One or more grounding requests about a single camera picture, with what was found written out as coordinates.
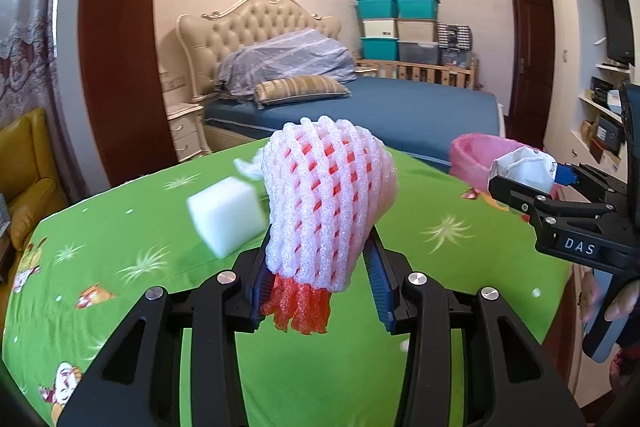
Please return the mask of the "person's right hand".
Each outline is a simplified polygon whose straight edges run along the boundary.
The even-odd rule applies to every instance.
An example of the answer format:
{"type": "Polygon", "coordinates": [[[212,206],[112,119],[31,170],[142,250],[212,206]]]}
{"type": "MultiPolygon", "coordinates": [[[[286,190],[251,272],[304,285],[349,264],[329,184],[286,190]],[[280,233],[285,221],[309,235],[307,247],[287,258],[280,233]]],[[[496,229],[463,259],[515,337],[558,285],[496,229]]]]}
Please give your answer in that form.
{"type": "MultiPolygon", "coordinates": [[[[592,270],[582,273],[578,307],[582,320],[582,335],[586,335],[593,326],[592,321],[598,315],[597,307],[602,303],[602,287],[592,270]]],[[[603,318],[608,322],[628,319],[629,331],[624,334],[620,343],[639,342],[639,281],[627,284],[603,311],[603,318]]]]}

